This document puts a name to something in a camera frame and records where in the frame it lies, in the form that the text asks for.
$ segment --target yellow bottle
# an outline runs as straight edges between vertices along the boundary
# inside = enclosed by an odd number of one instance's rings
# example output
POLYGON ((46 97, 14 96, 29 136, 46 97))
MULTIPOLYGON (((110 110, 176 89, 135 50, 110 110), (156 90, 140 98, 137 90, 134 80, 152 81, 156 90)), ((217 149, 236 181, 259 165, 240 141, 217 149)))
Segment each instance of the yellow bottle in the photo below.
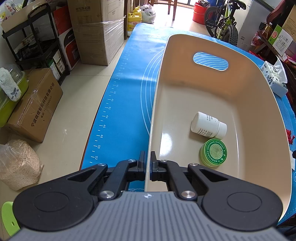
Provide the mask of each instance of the yellow bottle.
POLYGON ((133 12, 142 12, 141 6, 135 7, 133 12))
POLYGON ((131 35, 131 32, 138 23, 142 22, 142 10, 140 6, 135 7, 133 12, 128 13, 128 36, 131 35))

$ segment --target beige plastic basket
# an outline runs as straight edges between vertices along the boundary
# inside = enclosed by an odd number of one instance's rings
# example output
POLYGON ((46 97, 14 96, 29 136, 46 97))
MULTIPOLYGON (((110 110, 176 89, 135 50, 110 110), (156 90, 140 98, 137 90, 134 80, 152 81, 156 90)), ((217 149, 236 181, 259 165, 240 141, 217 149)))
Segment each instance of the beige plastic basket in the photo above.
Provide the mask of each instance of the beige plastic basket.
POLYGON ((292 187, 290 152, 284 122, 260 69, 247 57, 206 39, 177 34, 166 45, 155 92, 145 191, 166 191, 149 181, 150 152, 179 166, 202 164, 199 151, 208 138, 190 131, 201 111, 227 124, 227 159, 217 171, 274 191, 285 214, 292 187), (219 71, 196 64, 197 52, 223 58, 219 71))

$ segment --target black metal shelf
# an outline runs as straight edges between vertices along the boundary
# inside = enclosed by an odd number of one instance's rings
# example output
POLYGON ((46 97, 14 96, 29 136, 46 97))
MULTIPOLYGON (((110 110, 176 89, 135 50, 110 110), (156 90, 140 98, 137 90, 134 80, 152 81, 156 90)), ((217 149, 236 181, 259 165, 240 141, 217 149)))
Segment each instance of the black metal shelf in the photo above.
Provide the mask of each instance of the black metal shelf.
POLYGON ((29 14, 28 14, 28 19, 22 23, 20 23, 19 25, 15 26, 14 28, 10 29, 8 32, 2 32, 2 37, 6 40, 8 46, 9 46, 9 49, 10 51, 12 52, 14 58, 15 58, 15 63, 17 65, 20 66, 20 68, 22 70, 23 67, 22 65, 24 64, 34 64, 36 65, 36 63, 41 63, 41 66, 46 66, 47 68, 49 68, 49 64, 47 63, 47 58, 48 56, 50 55, 50 53, 52 51, 54 51, 55 49, 59 49, 60 51, 60 55, 61 55, 61 58, 62 58, 62 61, 64 63, 64 66, 65 66, 65 71, 62 73, 60 79, 58 80, 59 84, 61 84, 65 77, 67 75, 70 74, 70 71, 69 71, 69 68, 68 68, 68 65, 67 65, 67 62, 66 62, 66 59, 65 59, 65 56, 64 56, 64 53, 61 49, 61 46, 60 46, 60 43, 59 43, 59 39, 57 37, 57 33, 55 31, 55 28, 54 28, 54 23, 53 23, 53 20, 52 20, 52 16, 51 16, 51 12, 50 12, 50 6, 48 3, 44 3, 40 6, 38 6, 37 8, 33 9, 29 14), (39 19, 40 17, 44 16, 44 15, 48 15, 49 17, 49 20, 50 20, 50 24, 51 24, 51 27, 52 27, 52 31, 54 33, 54 42, 45 50, 45 49, 42 49, 42 46, 41 46, 41 43, 37 37, 37 34, 35 32, 35 29, 34 29, 34 25, 33 23, 39 19), (24 37, 26 38, 27 35, 25 33, 25 30, 24 28, 27 27, 27 26, 30 26, 31 27, 31 31, 34 35, 34 38, 35 38, 35 41, 36 41, 36 44, 38 46, 38 50, 39 50, 39 56, 37 57, 33 57, 33 58, 28 58, 28 59, 23 59, 23 60, 19 60, 17 55, 15 54, 9 40, 8 40, 8 37, 11 36, 12 34, 22 30, 23 34, 24 34, 24 37))

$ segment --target green bicycle frame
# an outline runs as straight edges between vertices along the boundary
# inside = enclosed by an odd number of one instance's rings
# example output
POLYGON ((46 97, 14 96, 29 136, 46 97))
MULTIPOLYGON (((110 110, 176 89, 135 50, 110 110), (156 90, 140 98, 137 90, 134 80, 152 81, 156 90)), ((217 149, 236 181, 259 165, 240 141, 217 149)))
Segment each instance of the green bicycle frame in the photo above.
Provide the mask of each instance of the green bicycle frame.
POLYGON ((226 22, 224 22, 221 30, 219 31, 219 34, 217 36, 217 39, 220 39, 221 40, 222 37, 223 37, 221 35, 221 33, 224 33, 226 31, 227 27, 232 24, 232 21, 231 21, 231 18, 230 18, 231 6, 232 6, 232 3, 228 3, 227 2, 225 14, 224 14, 224 18, 227 18, 227 20, 226 20, 226 22))

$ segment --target gray gripper base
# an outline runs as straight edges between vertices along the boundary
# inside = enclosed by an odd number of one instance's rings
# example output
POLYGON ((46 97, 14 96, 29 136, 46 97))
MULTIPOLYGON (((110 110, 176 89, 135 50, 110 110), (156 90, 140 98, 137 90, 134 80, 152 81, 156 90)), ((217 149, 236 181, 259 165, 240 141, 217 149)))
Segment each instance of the gray gripper base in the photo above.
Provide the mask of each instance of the gray gripper base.
POLYGON ((173 192, 123 192, 101 202, 93 214, 75 227, 58 232, 21 229, 11 241, 278 241, 274 228, 237 232, 223 228, 190 201, 173 192))

